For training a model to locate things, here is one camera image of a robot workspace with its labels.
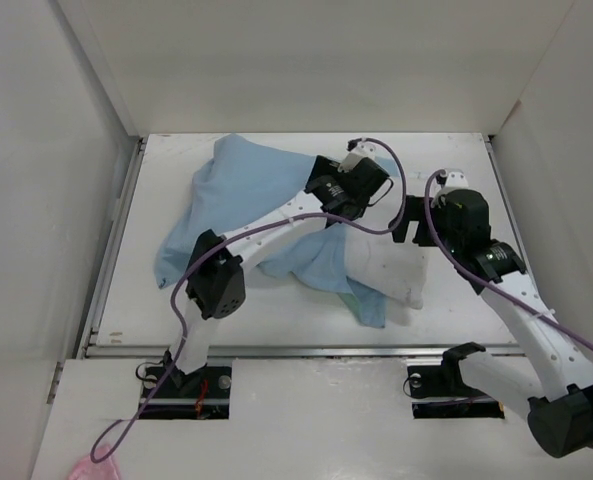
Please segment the white pillow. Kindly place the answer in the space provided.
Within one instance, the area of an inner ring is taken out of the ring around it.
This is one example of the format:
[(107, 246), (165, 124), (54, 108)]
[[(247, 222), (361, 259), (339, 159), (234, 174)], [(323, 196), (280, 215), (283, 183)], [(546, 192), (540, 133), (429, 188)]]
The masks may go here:
[(400, 307), (423, 308), (428, 259), (417, 245), (396, 243), (390, 233), (373, 235), (347, 227), (344, 262), (363, 325), (384, 327), (389, 300)]

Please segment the blue pillowcase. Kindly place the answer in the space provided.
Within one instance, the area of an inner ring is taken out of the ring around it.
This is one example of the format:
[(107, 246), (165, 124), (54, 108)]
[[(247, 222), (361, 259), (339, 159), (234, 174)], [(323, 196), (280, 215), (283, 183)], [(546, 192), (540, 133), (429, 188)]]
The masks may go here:
[[(312, 156), (255, 144), (236, 134), (217, 140), (212, 159), (193, 175), (188, 207), (156, 254), (153, 274), (158, 288), (178, 282), (201, 233), (238, 229), (303, 190), (314, 161)], [(366, 233), (380, 235), (379, 230), (398, 213), (400, 201), (400, 191), (390, 193)], [(359, 322), (344, 262), (347, 227), (336, 224), (303, 237), (259, 268), (270, 277), (294, 275), (313, 289), (338, 294)]]

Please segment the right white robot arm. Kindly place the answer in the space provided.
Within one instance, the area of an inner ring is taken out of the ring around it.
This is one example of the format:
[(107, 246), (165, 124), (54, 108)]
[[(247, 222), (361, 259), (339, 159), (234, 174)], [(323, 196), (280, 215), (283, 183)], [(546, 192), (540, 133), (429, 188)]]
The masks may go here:
[(441, 250), (503, 321), (537, 375), (530, 379), (468, 342), (446, 350), (437, 366), (413, 368), (412, 397), (487, 395), (521, 416), (550, 456), (593, 449), (593, 363), (578, 349), (584, 341), (556, 321), (516, 251), (492, 237), (484, 197), (452, 187), (435, 198), (408, 196), (395, 242), (405, 241), (410, 223), (417, 225), (414, 244)]

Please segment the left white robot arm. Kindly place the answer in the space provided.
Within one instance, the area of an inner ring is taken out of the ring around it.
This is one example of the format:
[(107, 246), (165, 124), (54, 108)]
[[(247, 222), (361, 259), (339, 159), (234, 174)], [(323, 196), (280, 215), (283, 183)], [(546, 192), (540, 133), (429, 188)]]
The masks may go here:
[(354, 226), (377, 191), (391, 182), (364, 154), (352, 152), (341, 163), (318, 156), (304, 189), (279, 207), (237, 230), (201, 233), (173, 291), (184, 288), (188, 303), (184, 311), (174, 310), (181, 333), (164, 355), (167, 387), (186, 397), (203, 383), (218, 322), (245, 302), (245, 276), (252, 268), (307, 235), (337, 223)]

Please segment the pink cloth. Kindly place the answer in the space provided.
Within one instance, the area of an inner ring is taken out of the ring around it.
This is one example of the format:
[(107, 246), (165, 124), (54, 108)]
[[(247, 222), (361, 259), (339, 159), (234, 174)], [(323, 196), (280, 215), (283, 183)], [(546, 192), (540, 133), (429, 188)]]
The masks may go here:
[(100, 463), (94, 463), (90, 457), (76, 462), (67, 476), (68, 480), (121, 480), (119, 467), (110, 456)]

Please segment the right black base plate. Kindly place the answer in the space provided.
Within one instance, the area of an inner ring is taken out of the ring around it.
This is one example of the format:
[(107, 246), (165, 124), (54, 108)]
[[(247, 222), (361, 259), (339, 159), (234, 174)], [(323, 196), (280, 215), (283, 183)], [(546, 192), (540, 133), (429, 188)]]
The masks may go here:
[(442, 365), (408, 365), (403, 393), (416, 420), (505, 418), (503, 406), (480, 390), (452, 381)]

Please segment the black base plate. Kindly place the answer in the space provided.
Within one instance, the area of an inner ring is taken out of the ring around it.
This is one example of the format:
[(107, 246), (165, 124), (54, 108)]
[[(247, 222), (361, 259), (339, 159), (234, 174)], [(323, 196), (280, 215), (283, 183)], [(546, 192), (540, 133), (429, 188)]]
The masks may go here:
[(416, 420), (505, 418), (503, 406), (480, 390), (452, 381), (442, 365), (408, 365), (403, 393)]
[(138, 418), (141, 420), (227, 420), (230, 416), (232, 368), (205, 366), (181, 379), (172, 373), (147, 402), (165, 373), (160, 363), (144, 362), (136, 369), (141, 382)]

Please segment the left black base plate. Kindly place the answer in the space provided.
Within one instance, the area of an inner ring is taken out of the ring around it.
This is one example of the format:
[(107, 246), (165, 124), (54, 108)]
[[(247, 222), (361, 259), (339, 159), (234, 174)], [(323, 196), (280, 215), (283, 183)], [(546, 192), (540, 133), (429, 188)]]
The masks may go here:
[(144, 362), (136, 369), (141, 382), (138, 418), (141, 420), (227, 420), (230, 416), (232, 368), (205, 366), (181, 379), (172, 373), (147, 402), (165, 373), (160, 363)]

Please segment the aluminium front rail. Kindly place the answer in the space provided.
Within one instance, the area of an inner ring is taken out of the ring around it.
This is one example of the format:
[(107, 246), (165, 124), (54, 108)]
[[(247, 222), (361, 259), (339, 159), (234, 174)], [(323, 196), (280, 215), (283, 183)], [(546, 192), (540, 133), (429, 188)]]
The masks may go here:
[[(387, 358), (387, 357), (441, 357), (452, 345), (410, 346), (348, 346), (348, 347), (294, 347), (294, 346), (212, 346), (209, 358)], [(80, 358), (158, 358), (166, 350), (162, 346), (98, 346), (85, 347)]]

